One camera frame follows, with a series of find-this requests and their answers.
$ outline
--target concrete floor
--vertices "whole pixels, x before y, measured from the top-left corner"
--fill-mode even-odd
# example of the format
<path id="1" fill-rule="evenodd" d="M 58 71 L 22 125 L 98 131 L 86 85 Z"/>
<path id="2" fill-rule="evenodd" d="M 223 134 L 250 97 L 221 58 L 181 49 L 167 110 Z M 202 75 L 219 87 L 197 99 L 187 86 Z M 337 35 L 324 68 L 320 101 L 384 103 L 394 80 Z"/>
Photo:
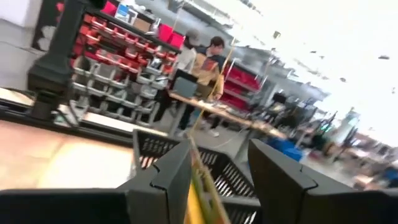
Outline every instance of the concrete floor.
<path id="1" fill-rule="evenodd" d="M 5 21 L 0 21 L 0 86 L 21 90 L 26 89 L 26 73 L 40 52 L 30 49 L 33 30 L 25 30 Z M 166 114 L 160 123 L 159 129 L 166 131 L 172 122 L 170 114 Z M 196 142 L 204 147 L 225 152 L 234 157 L 241 145 L 245 131 L 237 133 L 219 127 L 220 137 L 213 138 L 203 131 L 197 131 Z M 317 162 L 304 157 L 302 163 L 328 175 L 344 184 L 352 185 L 352 178 L 339 164 Z"/>

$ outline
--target table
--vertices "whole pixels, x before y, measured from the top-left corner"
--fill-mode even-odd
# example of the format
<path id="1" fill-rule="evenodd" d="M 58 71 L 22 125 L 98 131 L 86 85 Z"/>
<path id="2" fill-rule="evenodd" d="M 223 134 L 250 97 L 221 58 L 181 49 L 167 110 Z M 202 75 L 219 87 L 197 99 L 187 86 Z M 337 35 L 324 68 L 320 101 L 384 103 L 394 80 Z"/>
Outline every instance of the table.
<path id="1" fill-rule="evenodd" d="M 31 105 L 30 98 L 0 88 L 0 98 Z M 132 131 L 167 133 L 87 113 L 83 120 Z M 0 189 L 114 188 L 131 173 L 131 147 L 0 121 Z"/>
<path id="2" fill-rule="evenodd" d="M 229 114 L 225 110 L 215 108 L 214 106 L 211 106 L 207 103 L 201 103 L 195 98 L 185 98 L 176 93 L 172 93 L 171 91 L 169 92 L 169 96 L 173 99 L 176 99 L 176 100 L 182 102 L 180 107 L 177 110 L 177 113 L 174 117 L 173 123 L 169 129 L 169 132 L 168 132 L 169 136 L 173 136 L 174 133 L 176 132 L 178 124 L 180 123 L 180 120 L 182 118 L 182 115 L 183 115 L 187 105 L 192 105 L 194 107 L 197 107 L 202 110 L 206 110 L 206 111 L 213 113 L 217 116 L 220 116 L 222 118 L 225 118 L 230 121 L 234 121 L 234 122 L 237 122 L 239 124 L 249 127 L 249 132 L 245 136 L 244 141 L 242 142 L 242 145 L 240 145 L 238 153 L 235 156 L 235 159 L 237 161 L 240 161 L 243 158 L 243 155 L 248 148 L 249 140 L 251 138 L 253 138 L 257 132 L 262 132 L 266 135 L 271 135 L 271 136 L 277 137 L 277 138 L 287 139 L 287 136 L 284 133 L 280 132 L 278 129 L 272 127 L 270 124 L 268 124 L 266 122 L 263 122 L 263 121 L 252 122 L 252 121 L 249 121 L 249 120 L 246 120 L 243 118 L 239 118 L 237 116 L 233 116 L 233 115 Z"/>

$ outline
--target jeans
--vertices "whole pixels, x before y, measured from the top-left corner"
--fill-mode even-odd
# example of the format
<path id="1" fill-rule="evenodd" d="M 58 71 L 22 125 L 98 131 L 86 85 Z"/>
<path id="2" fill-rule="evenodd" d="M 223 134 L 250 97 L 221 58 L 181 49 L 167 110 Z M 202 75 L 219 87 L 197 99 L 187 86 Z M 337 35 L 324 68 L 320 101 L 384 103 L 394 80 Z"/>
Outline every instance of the jeans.
<path id="1" fill-rule="evenodd" d="M 191 114 L 194 112 L 194 110 L 195 110 L 194 106 L 187 105 L 187 108 L 185 109 L 184 114 L 181 117 L 180 124 L 178 125 L 179 129 L 185 130 L 187 128 L 189 121 L 190 121 Z M 204 111 L 203 117 L 207 119 L 210 116 L 210 114 L 211 113 Z M 220 124 L 220 122 L 221 122 L 221 119 L 216 116 L 213 120 L 213 123 L 211 124 L 210 129 L 217 128 L 217 126 Z"/>

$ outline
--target black hair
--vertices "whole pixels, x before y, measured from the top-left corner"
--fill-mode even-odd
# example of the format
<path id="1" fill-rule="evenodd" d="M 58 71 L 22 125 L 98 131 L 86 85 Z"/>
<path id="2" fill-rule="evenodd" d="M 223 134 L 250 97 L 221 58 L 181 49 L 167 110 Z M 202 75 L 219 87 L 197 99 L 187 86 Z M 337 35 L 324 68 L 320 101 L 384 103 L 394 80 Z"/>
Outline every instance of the black hair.
<path id="1" fill-rule="evenodd" d="M 225 48 L 225 42 L 224 39 L 222 37 L 213 37 L 210 40 L 210 46 L 215 46 L 215 47 L 219 47 L 222 46 L 223 48 Z"/>
<path id="2" fill-rule="evenodd" d="M 193 46 L 193 45 L 189 42 L 189 37 L 188 37 L 188 36 L 185 36 L 184 46 L 185 46 L 186 48 L 188 48 L 188 49 L 192 49 L 192 48 L 195 47 L 195 46 Z"/>

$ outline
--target shopping basket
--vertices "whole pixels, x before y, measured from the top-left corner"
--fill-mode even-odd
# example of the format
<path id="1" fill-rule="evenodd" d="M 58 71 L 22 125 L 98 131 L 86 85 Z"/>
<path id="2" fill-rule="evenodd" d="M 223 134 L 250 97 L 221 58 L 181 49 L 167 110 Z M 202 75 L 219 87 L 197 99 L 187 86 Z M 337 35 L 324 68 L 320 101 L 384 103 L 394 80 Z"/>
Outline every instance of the shopping basket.
<path id="1" fill-rule="evenodd" d="M 178 143 L 180 143 L 178 139 L 134 130 L 133 149 L 137 155 L 136 164 L 140 163 L 144 170 Z M 233 224 L 255 223 L 254 221 L 258 220 L 255 216 L 260 206 L 250 177 L 244 175 L 229 155 L 204 147 L 199 147 L 198 150 L 202 162 L 208 167 L 215 180 L 215 187 L 221 195 L 221 201 L 230 222 Z"/>

